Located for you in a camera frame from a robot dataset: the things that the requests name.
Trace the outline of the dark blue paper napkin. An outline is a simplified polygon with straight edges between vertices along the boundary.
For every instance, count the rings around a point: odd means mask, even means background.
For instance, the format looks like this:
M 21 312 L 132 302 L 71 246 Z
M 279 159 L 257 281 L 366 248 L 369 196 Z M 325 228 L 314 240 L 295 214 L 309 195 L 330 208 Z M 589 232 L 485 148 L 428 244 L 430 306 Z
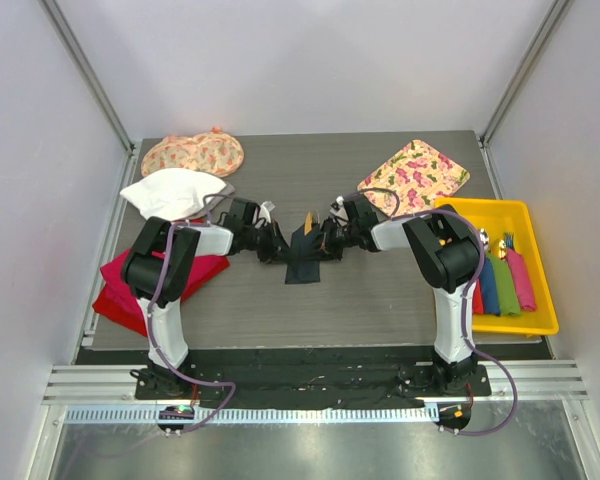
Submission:
M 286 285 L 320 282 L 321 243 L 322 232 L 318 225 L 313 225 L 308 233 L 304 227 L 299 227 L 292 233 L 285 275 Z

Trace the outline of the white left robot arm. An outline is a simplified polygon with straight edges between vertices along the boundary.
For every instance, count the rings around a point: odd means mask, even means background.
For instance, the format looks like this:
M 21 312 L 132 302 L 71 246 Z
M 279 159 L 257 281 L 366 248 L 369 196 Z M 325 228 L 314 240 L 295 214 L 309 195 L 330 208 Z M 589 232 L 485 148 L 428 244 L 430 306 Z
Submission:
M 184 339 L 181 302 L 194 260 L 254 252 L 262 263 L 285 262 L 291 249 L 273 222 L 247 224 L 229 219 L 221 225 L 188 221 L 146 221 L 121 270 L 124 283 L 143 311 L 149 342 L 148 370 L 159 388 L 180 399 L 195 381 Z

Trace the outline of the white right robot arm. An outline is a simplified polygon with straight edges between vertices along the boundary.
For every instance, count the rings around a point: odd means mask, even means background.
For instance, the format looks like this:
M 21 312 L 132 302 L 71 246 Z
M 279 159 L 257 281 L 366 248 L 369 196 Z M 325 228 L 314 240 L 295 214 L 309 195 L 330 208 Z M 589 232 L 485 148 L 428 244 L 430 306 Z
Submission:
M 425 387 L 457 393 L 477 372 L 472 300 L 485 254 L 475 228 L 450 206 L 383 221 L 352 201 L 345 210 L 344 221 L 332 217 L 309 231 L 300 229 L 305 245 L 299 257 L 339 260 L 353 247 L 371 253 L 410 250 L 435 301 L 436 337 Z

